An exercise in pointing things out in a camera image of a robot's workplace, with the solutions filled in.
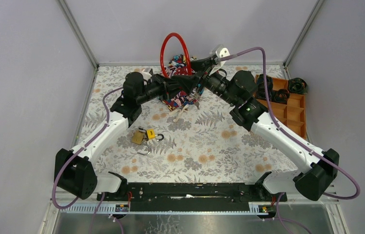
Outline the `red cable lock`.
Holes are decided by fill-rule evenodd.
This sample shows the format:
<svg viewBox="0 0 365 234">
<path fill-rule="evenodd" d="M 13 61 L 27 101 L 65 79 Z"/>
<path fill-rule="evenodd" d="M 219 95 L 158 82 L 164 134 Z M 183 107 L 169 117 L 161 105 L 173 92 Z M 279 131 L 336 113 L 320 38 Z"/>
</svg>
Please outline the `red cable lock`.
<svg viewBox="0 0 365 234">
<path fill-rule="evenodd" d="M 187 44 L 179 33 L 171 32 L 163 39 L 159 65 L 161 74 L 166 78 L 194 73 Z"/>
</svg>

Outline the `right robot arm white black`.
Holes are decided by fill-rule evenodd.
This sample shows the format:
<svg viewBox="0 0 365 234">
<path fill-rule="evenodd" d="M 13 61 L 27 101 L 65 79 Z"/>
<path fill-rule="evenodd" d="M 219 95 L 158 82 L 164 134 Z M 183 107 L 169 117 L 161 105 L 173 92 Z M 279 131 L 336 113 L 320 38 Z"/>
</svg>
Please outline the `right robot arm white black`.
<svg viewBox="0 0 365 234">
<path fill-rule="evenodd" d="M 258 199 L 267 201 L 274 194 L 297 191 L 305 198 L 317 201 L 336 178 L 337 169 L 330 163 L 338 162 L 338 153 L 313 146 L 272 117 L 268 108 L 253 96 L 258 86 L 250 71 L 237 71 L 231 80 L 227 80 L 206 67 L 190 76 L 173 76 L 173 79 L 185 92 L 207 88 L 233 106 L 230 115 L 237 125 L 268 141 L 297 166 L 295 171 L 265 173 L 255 187 Z"/>
</svg>

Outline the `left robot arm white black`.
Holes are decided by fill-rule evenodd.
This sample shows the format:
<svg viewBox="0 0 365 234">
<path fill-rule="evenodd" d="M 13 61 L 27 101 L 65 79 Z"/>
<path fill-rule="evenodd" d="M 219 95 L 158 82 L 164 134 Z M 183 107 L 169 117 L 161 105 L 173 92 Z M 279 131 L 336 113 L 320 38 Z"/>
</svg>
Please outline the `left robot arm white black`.
<svg viewBox="0 0 365 234">
<path fill-rule="evenodd" d="M 137 120 L 142 104 L 180 91 L 190 93 L 199 83 L 199 75 L 165 78 L 147 72 L 128 73 L 119 88 L 118 99 L 111 108 L 106 108 L 105 120 L 72 149 L 58 151 L 52 200 L 56 199 L 56 188 L 80 199 L 87 199 L 92 193 L 108 193 L 114 200 L 122 200 L 127 193 L 125 178 L 115 173 L 97 175 L 94 164 L 105 149 Z"/>
</svg>

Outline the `colourful comic print cloth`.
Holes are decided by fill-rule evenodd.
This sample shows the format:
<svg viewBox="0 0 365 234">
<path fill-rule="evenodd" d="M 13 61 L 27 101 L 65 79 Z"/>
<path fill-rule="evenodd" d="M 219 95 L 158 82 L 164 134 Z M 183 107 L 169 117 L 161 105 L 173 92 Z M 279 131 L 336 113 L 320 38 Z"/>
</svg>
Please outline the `colourful comic print cloth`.
<svg viewBox="0 0 365 234">
<path fill-rule="evenodd" d="M 170 111 L 173 111 L 177 108 L 183 108 L 187 105 L 193 105 L 197 103 L 202 96 L 203 89 L 194 89 L 194 91 L 190 94 L 186 94 L 185 92 L 181 92 L 180 94 L 176 95 L 172 99 L 161 99 L 159 98 Z"/>
</svg>

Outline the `yellow small padlock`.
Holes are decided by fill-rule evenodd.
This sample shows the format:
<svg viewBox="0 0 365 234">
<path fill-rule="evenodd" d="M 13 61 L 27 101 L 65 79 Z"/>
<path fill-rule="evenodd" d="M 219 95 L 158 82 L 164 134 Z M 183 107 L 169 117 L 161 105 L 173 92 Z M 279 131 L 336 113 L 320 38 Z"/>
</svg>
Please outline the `yellow small padlock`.
<svg viewBox="0 0 365 234">
<path fill-rule="evenodd" d="M 156 134 L 154 129 L 146 130 L 146 136 L 148 140 L 162 141 L 164 139 L 163 134 Z"/>
</svg>

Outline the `dark rolled fabric top left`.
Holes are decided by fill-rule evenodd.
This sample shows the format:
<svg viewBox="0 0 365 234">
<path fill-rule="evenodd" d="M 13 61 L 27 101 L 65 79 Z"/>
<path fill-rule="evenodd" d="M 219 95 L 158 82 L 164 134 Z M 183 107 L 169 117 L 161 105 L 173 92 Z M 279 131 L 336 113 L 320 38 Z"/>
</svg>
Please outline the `dark rolled fabric top left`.
<svg viewBox="0 0 365 234">
<path fill-rule="evenodd" d="M 273 79 L 268 75 L 266 75 L 266 78 L 264 78 L 263 74 L 259 74 L 256 78 L 256 84 L 259 90 L 264 90 L 265 86 L 267 86 L 268 90 L 273 89 Z"/>
</svg>

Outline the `dark rolled fabric middle left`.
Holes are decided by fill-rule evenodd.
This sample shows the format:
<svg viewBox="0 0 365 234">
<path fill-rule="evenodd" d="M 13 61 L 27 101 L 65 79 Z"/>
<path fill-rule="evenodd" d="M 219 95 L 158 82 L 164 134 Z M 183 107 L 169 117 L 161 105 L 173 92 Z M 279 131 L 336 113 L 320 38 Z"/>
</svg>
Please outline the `dark rolled fabric middle left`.
<svg viewBox="0 0 365 234">
<path fill-rule="evenodd" d="M 273 100 L 273 96 L 275 95 L 275 91 L 272 90 L 272 89 L 268 89 L 268 100 L 269 101 L 272 101 Z M 265 92 L 265 89 L 262 88 L 262 89 L 258 89 L 257 92 L 256 92 L 256 98 L 257 99 L 261 99 L 261 100 L 267 100 L 266 98 L 266 92 Z"/>
</svg>

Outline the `brass padlock near centre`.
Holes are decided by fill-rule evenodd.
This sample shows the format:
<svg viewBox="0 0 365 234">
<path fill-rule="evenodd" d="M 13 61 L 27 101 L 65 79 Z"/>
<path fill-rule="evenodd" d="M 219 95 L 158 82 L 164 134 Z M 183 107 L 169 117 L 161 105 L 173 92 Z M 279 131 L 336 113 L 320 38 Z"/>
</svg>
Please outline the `brass padlock near centre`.
<svg viewBox="0 0 365 234">
<path fill-rule="evenodd" d="M 141 145 L 142 143 L 144 143 L 147 140 L 147 131 L 145 129 L 142 128 L 138 128 L 132 138 L 131 138 L 131 142 L 134 144 L 138 144 Z"/>
</svg>

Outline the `open steel shackle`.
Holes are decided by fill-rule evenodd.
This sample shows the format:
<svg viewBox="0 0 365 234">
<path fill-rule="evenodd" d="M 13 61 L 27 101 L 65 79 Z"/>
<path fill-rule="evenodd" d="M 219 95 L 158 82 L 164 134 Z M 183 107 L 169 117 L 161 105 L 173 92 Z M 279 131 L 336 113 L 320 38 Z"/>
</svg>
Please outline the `open steel shackle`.
<svg viewBox="0 0 365 234">
<path fill-rule="evenodd" d="M 152 148 L 150 145 L 143 144 L 140 146 L 139 150 L 137 150 L 136 153 L 138 155 L 147 156 L 151 153 L 151 151 L 152 151 Z"/>
</svg>

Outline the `dark rolled fabric small centre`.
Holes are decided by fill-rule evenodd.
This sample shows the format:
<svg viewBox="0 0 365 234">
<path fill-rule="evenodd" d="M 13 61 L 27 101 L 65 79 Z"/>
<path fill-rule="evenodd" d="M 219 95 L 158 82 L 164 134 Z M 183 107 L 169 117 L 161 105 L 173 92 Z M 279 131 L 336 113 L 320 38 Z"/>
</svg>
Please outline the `dark rolled fabric small centre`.
<svg viewBox="0 0 365 234">
<path fill-rule="evenodd" d="M 290 92 L 287 89 L 279 89 L 278 91 L 273 91 L 272 101 L 280 104 L 287 104 L 290 97 Z"/>
</svg>

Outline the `orange wooden compartment tray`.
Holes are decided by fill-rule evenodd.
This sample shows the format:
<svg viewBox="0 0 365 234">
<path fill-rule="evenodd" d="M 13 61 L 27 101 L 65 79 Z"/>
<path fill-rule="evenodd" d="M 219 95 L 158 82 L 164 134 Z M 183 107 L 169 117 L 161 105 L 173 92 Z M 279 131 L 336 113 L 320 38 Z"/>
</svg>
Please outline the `orange wooden compartment tray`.
<svg viewBox="0 0 365 234">
<path fill-rule="evenodd" d="M 273 79 L 273 90 L 288 90 L 288 80 L 280 78 Z M 307 138 L 306 132 L 306 111 L 305 95 L 292 94 L 287 104 L 280 104 L 270 101 L 274 116 L 284 125 L 290 128 L 303 139 Z"/>
</svg>

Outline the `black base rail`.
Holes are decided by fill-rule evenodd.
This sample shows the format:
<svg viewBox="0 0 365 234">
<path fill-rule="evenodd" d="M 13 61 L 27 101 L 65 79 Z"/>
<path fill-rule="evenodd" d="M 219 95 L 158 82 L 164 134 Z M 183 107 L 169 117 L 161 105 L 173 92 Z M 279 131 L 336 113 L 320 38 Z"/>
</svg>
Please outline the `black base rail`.
<svg viewBox="0 0 365 234">
<path fill-rule="evenodd" d="M 132 212 L 248 212 L 249 203 L 285 202 L 261 183 L 136 183 L 120 186 L 97 200 L 123 201 Z"/>
</svg>

